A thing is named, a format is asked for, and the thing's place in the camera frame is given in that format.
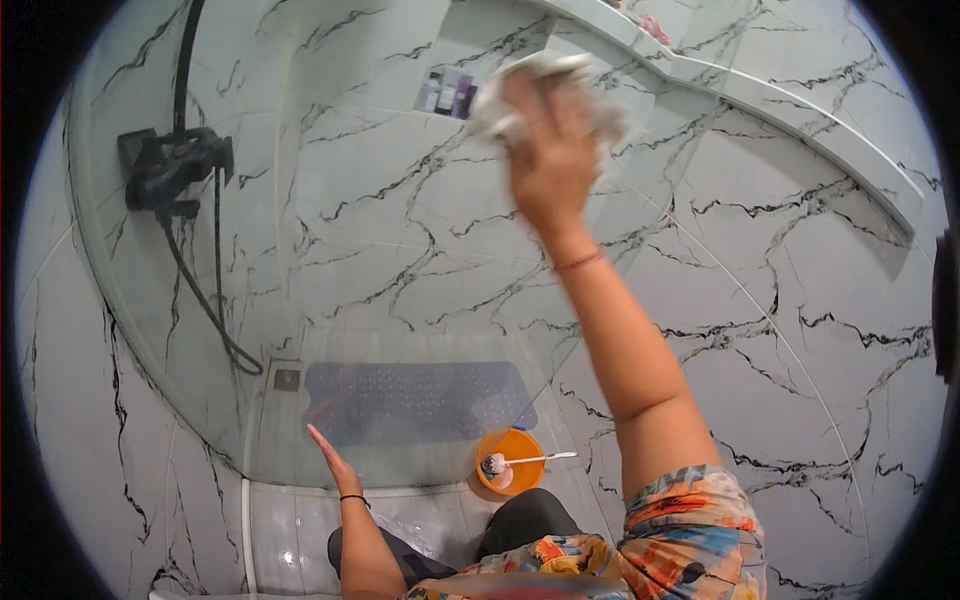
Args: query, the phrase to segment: bracelet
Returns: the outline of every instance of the bracelet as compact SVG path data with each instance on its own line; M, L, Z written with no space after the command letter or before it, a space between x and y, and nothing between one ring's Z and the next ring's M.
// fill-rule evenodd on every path
M367 501L367 498L363 497L358 493L348 493L347 495L342 495L340 496L340 501L343 502L344 498L360 498L361 500L363 500L363 503L367 505L368 509L372 508L370 505L370 502Z
M593 254L590 254L589 256L585 256L578 260L574 260L572 262L565 263L563 265L554 265L553 270L557 272L570 271L571 269L576 269L577 267L583 267L584 265L589 264L594 260L603 258L603 256L604 256L603 248L597 246L597 249L596 251L593 252Z

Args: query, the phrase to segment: floor drain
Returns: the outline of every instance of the floor drain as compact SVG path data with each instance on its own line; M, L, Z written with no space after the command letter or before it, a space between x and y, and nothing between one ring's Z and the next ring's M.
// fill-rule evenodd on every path
M281 392L296 392L300 389L300 371L296 369L277 369L274 375L274 389Z

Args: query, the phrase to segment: floral shirt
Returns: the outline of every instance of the floral shirt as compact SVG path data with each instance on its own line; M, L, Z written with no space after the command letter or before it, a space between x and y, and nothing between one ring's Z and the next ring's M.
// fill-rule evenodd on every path
M736 479L726 469L700 465L663 475L627 509L623 541L611 546L594 534L547 536L461 573L543 571L620 579L633 591L611 600L690 598L759 600L766 597L763 530ZM424 580L405 598L455 600L427 589Z

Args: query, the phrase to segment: rag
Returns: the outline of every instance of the rag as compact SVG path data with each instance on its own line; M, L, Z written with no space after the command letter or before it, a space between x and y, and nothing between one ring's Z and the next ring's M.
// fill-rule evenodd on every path
M491 144L515 146L527 134L523 117L504 97L504 80L521 67L528 67L537 79L563 74L580 86L588 98L590 123L597 132L598 151L604 152L627 135L627 109L602 98L590 88L593 56L572 57L540 51L512 64L502 66L477 90L467 121L468 132Z

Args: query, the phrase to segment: shower faucet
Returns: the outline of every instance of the shower faucet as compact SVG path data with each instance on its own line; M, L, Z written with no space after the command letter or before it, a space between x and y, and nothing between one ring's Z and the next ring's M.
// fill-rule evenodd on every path
M233 177L233 140L209 127L181 135L157 135L153 129L124 133L117 137L117 147L129 210L193 219L200 202L177 202L177 196L190 183L206 179L211 169L225 171L224 185Z

